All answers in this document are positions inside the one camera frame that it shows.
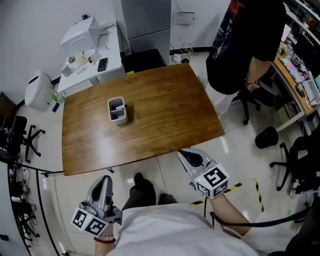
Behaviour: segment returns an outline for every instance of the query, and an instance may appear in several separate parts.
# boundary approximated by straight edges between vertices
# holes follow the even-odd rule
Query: white pen holder
[[[125,124],[128,122],[127,108],[116,109],[117,107],[125,106],[123,97],[116,97],[108,100],[108,110],[110,121],[116,125]]]

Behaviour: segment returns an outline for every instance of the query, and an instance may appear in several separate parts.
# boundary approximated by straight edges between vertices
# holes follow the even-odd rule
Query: red bracelet
[[[103,241],[103,240],[100,240],[99,238],[96,238],[96,237],[94,237],[93,239],[94,239],[94,241],[97,241],[102,244],[114,244],[117,241],[115,238],[110,241]]]

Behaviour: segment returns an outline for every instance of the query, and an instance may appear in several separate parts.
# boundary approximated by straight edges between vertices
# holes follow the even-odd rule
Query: white door
[[[9,241],[0,239],[0,256],[29,256],[20,236],[12,210],[8,185],[8,165],[0,162],[0,235],[8,236]]]

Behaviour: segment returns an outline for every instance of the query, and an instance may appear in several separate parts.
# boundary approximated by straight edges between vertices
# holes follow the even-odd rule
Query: tiled floor
[[[206,84],[207,56],[207,53],[191,56],[190,65],[203,84]],[[37,129],[46,131],[35,143],[42,156],[38,157],[31,152],[31,165],[49,171],[62,171],[63,104],[57,113],[51,112],[52,107],[47,112],[40,113],[24,106],[18,115],[28,118],[27,128],[33,124]],[[269,163],[281,160],[279,144],[286,142],[290,147],[294,140],[302,135],[301,129],[295,123],[280,132],[277,146],[258,149],[254,144],[255,137],[267,126],[276,126],[277,117],[271,108],[264,106],[257,112],[255,107],[249,104],[249,112],[250,122],[244,126],[243,107],[238,102],[233,103],[220,119],[225,135],[195,145],[194,148],[206,151],[218,163],[222,163],[230,175],[231,186],[242,183],[240,188],[227,193],[226,196],[250,221],[254,222],[261,212],[254,179],[258,180],[264,208],[275,217],[286,217],[288,212],[294,213],[297,208],[300,209],[305,199],[303,196],[291,199],[286,191],[288,182],[282,191],[277,192],[276,184],[282,180],[284,170],[278,167],[271,169]],[[179,203],[191,203],[203,199],[188,185],[189,177],[180,164],[176,152],[116,167],[113,174],[101,170],[73,176],[56,174],[46,178],[40,175],[39,185],[46,219],[60,253],[71,251],[75,252],[72,255],[94,254],[92,236],[74,228],[70,223],[75,207],[86,198],[88,188],[93,181],[102,175],[110,175],[113,180],[114,204],[121,208],[128,199],[133,177],[137,172],[143,173],[154,184],[157,194],[161,192],[172,194]],[[38,225],[34,229],[40,234],[39,238],[34,238],[33,242],[29,243],[30,250],[33,255],[55,255],[39,207],[35,171],[30,170],[30,173],[29,200],[38,206],[35,211]],[[203,211],[204,204],[195,207]],[[206,214],[208,219],[210,211],[211,206],[208,204]]]

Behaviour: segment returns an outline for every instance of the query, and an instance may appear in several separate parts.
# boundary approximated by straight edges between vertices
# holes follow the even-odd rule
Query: mobile phone
[[[98,72],[104,71],[107,68],[108,58],[102,58],[99,61]]]

